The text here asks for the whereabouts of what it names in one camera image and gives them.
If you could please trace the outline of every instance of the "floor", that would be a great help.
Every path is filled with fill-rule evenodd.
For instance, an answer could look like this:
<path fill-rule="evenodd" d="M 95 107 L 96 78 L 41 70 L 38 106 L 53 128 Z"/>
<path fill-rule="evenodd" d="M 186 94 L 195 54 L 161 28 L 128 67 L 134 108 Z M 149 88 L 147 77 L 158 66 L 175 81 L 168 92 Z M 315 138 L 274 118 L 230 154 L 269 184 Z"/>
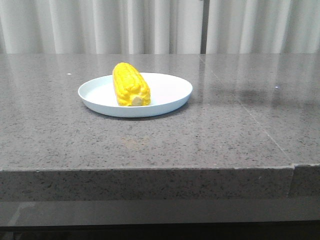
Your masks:
<path fill-rule="evenodd" d="M 320 221 L 0 227 L 0 240 L 320 240 Z"/>

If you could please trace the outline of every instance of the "curtain fold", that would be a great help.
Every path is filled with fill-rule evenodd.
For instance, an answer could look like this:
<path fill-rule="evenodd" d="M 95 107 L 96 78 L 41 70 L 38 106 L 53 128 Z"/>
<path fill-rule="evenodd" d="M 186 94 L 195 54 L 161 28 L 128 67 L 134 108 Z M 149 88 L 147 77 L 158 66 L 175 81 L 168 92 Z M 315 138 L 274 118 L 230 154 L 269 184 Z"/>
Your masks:
<path fill-rule="evenodd" d="M 0 0 L 0 53 L 315 53 L 319 47 L 320 0 Z"/>

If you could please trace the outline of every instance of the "countertop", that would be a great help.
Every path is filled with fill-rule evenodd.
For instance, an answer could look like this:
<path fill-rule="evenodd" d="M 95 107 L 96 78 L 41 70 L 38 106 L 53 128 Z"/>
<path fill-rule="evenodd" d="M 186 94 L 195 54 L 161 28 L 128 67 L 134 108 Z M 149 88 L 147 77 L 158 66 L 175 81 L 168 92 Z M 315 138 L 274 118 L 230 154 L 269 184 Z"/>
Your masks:
<path fill-rule="evenodd" d="M 117 118 L 81 84 L 119 62 L 193 86 Z M 1 54 L 0 201 L 320 196 L 320 54 Z"/>

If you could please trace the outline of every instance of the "plate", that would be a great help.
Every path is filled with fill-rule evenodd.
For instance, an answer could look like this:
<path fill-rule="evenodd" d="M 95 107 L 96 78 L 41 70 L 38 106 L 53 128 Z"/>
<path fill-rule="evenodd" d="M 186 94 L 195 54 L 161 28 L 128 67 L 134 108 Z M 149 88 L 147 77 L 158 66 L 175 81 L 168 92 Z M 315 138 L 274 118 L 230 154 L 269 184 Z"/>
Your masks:
<path fill-rule="evenodd" d="M 172 112 L 183 106 L 192 92 L 187 80 L 162 73 L 141 72 L 150 87 L 148 106 L 119 106 L 114 91 L 113 76 L 102 76 L 82 84 L 78 94 L 91 110 L 113 117 L 142 118 Z"/>

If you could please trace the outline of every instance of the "table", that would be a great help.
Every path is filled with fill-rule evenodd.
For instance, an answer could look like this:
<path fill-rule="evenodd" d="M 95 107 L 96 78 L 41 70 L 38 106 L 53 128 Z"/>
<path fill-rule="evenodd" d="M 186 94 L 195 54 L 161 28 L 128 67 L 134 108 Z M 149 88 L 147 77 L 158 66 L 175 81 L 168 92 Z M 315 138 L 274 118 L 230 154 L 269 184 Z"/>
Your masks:
<path fill-rule="evenodd" d="M 147 118 L 88 109 L 119 62 L 193 85 Z M 0 226 L 320 219 L 320 54 L 0 54 Z"/>

